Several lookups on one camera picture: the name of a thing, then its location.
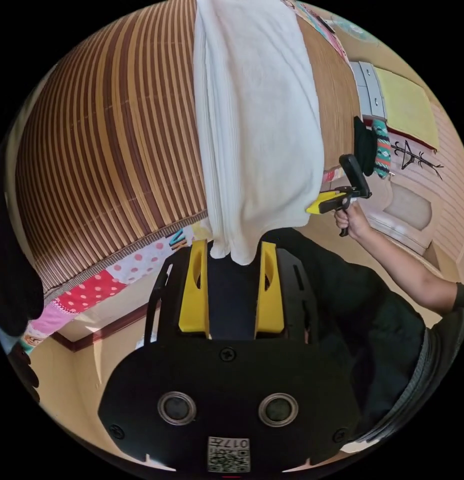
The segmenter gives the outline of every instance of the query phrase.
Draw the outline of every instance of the yellow bracket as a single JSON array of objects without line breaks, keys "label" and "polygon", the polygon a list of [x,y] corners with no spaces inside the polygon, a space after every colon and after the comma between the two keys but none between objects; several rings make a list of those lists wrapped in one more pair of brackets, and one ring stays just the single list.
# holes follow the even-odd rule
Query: yellow bracket
[{"label": "yellow bracket", "polygon": [[207,241],[192,243],[183,290],[178,327],[187,334],[204,333],[209,338],[209,296],[207,291]]},{"label": "yellow bracket", "polygon": [[285,322],[279,265],[274,243],[262,242],[258,288],[255,335],[257,333],[280,334],[285,328]]},{"label": "yellow bracket", "polygon": [[327,190],[327,191],[322,191],[318,194],[317,200],[315,200],[312,205],[310,205],[305,211],[308,214],[314,214],[314,215],[320,215],[320,210],[319,210],[319,205],[322,202],[326,202],[328,200],[333,200],[336,199],[336,197],[345,197],[346,194],[342,191],[337,191],[337,190]]}]

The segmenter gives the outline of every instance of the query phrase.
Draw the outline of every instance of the camera lens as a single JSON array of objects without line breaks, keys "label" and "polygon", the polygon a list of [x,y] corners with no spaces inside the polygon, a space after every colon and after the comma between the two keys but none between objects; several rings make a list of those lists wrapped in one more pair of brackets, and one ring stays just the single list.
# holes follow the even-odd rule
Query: camera lens
[{"label": "camera lens", "polygon": [[264,398],[258,408],[258,416],[269,427],[285,427],[299,413],[295,398],[286,393],[274,393]]},{"label": "camera lens", "polygon": [[187,425],[196,417],[197,409],[194,401],[185,393],[171,391],[160,397],[158,413],[168,424]]}]

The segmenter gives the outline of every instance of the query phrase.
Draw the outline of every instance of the screw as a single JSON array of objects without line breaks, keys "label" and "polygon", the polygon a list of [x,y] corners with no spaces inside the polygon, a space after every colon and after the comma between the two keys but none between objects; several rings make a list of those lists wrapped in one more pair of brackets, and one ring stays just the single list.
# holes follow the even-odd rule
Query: screw
[{"label": "screw", "polygon": [[111,435],[116,438],[117,440],[122,440],[126,434],[124,431],[118,426],[118,425],[111,425],[108,428],[108,431],[111,433]]},{"label": "screw", "polygon": [[339,430],[337,430],[334,434],[333,434],[333,437],[332,437],[332,440],[336,443],[336,444],[339,444],[340,442],[342,442],[346,436],[346,433],[347,433],[347,429],[346,428],[340,428]]},{"label": "screw", "polygon": [[236,358],[236,352],[232,348],[223,348],[220,351],[220,359],[223,362],[232,362]]}]

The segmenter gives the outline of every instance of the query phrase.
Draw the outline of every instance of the drawer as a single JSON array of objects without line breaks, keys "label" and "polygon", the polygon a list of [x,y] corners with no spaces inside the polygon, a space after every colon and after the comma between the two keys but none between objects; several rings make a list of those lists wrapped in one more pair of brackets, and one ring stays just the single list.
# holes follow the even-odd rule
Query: drawer
[{"label": "drawer", "polygon": [[376,76],[374,67],[370,63],[365,63],[363,61],[360,61],[359,65],[365,78],[365,83],[367,84],[368,95],[370,97],[371,114],[373,117],[385,119],[385,102],[382,96],[381,87],[379,85],[379,79]]},{"label": "drawer", "polygon": [[372,116],[371,98],[369,96],[369,90],[366,86],[358,86],[358,101],[360,103],[360,113],[362,117]]},{"label": "drawer", "polygon": [[351,61],[350,65],[352,66],[353,76],[355,77],[355,83],[358,87],[366,87],[366,79],[362,73],[362,68],[357,61]]}]

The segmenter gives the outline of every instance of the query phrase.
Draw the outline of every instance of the qr code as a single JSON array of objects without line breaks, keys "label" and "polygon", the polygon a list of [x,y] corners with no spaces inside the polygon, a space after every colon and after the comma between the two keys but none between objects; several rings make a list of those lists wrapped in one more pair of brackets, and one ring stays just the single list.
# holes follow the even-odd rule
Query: qr code
[{"label": "qr code", "polygon": [[220,474],[251,471],[248,438],[208,438],[208,471]]}]

